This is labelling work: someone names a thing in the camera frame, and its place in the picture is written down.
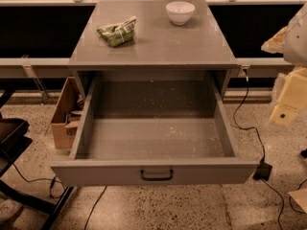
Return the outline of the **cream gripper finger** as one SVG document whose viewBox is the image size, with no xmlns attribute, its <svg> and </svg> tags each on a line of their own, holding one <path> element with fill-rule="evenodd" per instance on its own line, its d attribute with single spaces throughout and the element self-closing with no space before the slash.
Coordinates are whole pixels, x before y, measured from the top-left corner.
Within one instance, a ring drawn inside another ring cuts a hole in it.
<svg viewBox="0 0 307 230">
<path fill-rule="evenodd" d="M 289 125 L 307 106 L 307 69 L 295 68 L 278 78 L 275 89 L 277 96 L 270 122 L 277 126 Z"/>
<path fill-rule="evenodd" d="M 279 30 L 273 37 L 263 43 L 261 50 L 270 54 L 282 54 L 286 32 L 286 27 Z"/>
</svg>

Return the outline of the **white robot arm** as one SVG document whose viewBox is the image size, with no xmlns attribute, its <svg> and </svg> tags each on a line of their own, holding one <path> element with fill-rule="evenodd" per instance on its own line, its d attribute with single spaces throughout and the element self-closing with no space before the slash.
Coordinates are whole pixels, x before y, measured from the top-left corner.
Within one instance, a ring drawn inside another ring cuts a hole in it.
<svg viewBox="0 0 307 230">
<path fill-rule="evenodd" d="M 307 106 L 307 4 L 296 13 L 289 24 L 265 41 L 261 50 L 283 55 L 295 68 L 276 89 L 278 95 L 270 122 L 278 126 L 289 125 Z"/>
</svg>

